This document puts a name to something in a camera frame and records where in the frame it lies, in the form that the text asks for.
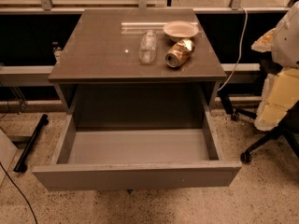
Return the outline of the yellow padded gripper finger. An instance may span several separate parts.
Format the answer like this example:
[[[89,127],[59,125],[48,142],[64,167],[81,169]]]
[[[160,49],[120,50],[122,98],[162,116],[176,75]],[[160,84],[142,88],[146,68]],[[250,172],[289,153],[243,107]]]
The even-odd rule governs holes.
[[[287,112],[299,101],[299,69],[283,68],[276,75],[268,74],[262,91],[262,101],[254,120],[260,131],[277,127]]]
[[[258,52],[267,52],[271,50],[272,40],[276,29],[273,28],[267,31],[264,35],[260,36],[251,45],[251,49]]]

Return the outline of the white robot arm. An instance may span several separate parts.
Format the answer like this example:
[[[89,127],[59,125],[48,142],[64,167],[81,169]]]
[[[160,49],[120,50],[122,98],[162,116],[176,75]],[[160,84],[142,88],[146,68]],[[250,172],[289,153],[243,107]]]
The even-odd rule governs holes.
[[[293,4],[277,26],[256,40],[251,48],[271,52],[272,61],[282,66],[276,75],[268,75],[263,84],[262,101],[254,125],[270,131],[299,101],[299,2]]]

